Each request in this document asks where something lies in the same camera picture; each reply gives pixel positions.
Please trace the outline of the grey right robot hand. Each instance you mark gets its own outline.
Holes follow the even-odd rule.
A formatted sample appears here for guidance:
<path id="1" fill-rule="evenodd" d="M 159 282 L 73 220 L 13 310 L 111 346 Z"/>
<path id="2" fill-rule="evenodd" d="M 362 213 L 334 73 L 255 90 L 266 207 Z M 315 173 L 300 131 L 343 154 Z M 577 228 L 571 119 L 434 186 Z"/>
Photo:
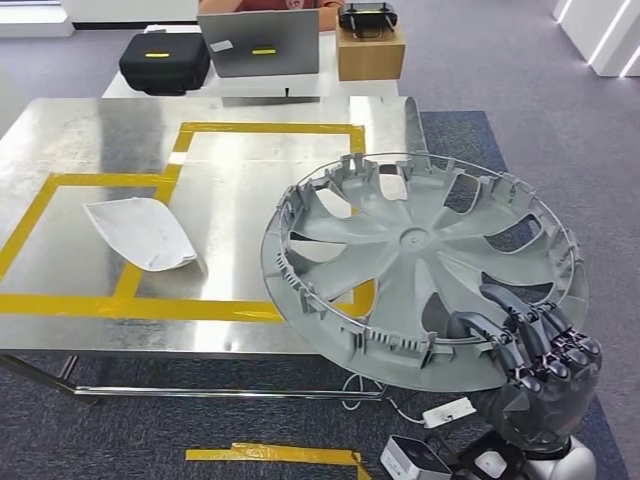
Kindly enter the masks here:
<path id="1" fill-rule="evenodd" d="M 568 449 L 588 409 L 602 367 L 602 347 L 575 329 L 557 304 L 526 303 L 506 288 L 483 284 L 482 296 L 505 314 L 500 323 L 473 311 L 455 311 L 453 323 L 490 342 L 506 376 L 471 403 L 504 440 L 546 456 Z"/>

